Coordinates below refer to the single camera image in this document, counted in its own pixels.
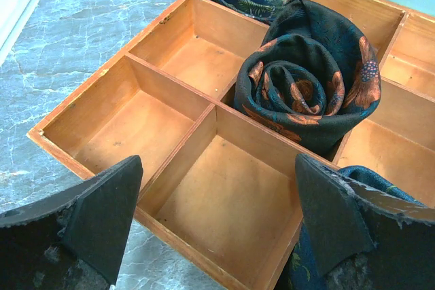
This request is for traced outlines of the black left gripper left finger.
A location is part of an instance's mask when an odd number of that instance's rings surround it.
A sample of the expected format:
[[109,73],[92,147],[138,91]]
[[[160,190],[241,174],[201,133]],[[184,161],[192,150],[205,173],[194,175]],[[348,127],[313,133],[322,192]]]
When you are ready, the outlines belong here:
[[2,289],[109,289],[118,278],[143,168],[130,156],[1,214]]

